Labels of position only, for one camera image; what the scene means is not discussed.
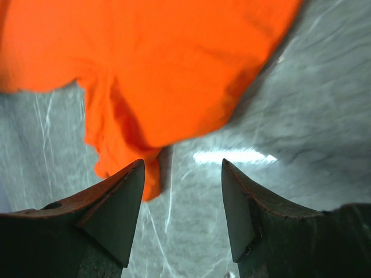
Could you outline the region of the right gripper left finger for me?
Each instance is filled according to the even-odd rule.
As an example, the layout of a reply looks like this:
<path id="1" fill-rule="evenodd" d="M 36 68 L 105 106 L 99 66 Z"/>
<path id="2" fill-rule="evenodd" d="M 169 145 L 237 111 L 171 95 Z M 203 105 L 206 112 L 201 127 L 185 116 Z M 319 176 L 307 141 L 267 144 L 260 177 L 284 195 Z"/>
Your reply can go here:
<path id="1" fill-rule="evenodd" d="M 139 159 L 42 209 L 1 215 L 2 277 L 120 277 L 144 191 Z"/>

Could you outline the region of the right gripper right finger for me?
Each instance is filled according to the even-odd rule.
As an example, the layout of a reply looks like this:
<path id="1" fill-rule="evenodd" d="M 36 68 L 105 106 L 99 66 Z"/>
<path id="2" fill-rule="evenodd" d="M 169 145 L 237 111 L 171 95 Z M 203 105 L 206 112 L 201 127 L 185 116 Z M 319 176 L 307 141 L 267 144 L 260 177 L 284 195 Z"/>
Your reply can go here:
<path id="1" fill-rule="evenodd" d="M 240 277 L 369 277 L 370 205 L 316 211 L 223 160 L 221 187 Z"/>

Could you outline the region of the orange t shirt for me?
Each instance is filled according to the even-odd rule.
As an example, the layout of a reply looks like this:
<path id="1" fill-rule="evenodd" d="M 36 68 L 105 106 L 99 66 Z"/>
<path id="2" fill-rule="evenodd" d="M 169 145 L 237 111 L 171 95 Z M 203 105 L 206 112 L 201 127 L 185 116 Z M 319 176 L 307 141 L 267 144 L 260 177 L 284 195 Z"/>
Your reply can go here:
<path id="1" fill-rule="evenodd" d="M 85 142 L 107 178 L 223 127 L 289 31 L 286 1 L 2 1 L 1 91 L 85 90 Z"/>

